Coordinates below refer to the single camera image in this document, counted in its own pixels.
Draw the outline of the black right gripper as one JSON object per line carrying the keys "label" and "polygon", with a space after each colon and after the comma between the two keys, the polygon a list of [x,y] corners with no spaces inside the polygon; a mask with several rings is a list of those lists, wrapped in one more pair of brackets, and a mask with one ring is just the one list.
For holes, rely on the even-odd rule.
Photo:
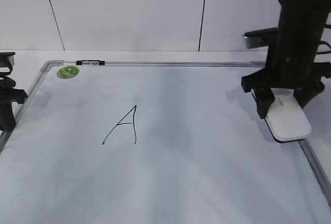
{"label": "black right gripper", "polygon": [[319,54],[327,18],[327,14],[280,15],[268,46],[265,67],[242,77],[241,81],[244,92],[254,89],[261,119],[275,101],[271,88],[295,89],[294,97],[302,109],[324,91],[325,85],[319,79],[330,78],[330,63],[314,60]]}

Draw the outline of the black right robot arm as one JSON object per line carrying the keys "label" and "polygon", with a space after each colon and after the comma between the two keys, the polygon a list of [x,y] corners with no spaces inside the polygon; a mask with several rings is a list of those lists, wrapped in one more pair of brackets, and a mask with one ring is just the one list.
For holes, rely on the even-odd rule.
{"label": "black right robot arm", "polygon": [[244,92],[253,92],[257,112],[264,118],[275,101],[274,88],[292,89],[301,108],[322,93],[322,77],[330,78],[330,63],[316,63],[322,34],[330,28],[330,0],[278,0],[278,26],[246,32],[249,49],[268,47],[262,69],[242,77]]}

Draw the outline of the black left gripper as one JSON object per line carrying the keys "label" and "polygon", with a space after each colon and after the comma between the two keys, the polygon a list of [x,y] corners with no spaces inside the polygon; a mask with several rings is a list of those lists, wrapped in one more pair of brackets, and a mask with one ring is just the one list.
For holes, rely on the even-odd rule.
{"label": "black left gripper", "polygon": [[1,77],[1,131],[12,131],[16,126],[12,102],[23,104],[28,98],[25,90],[16,89],[15,86],[15,80]]}

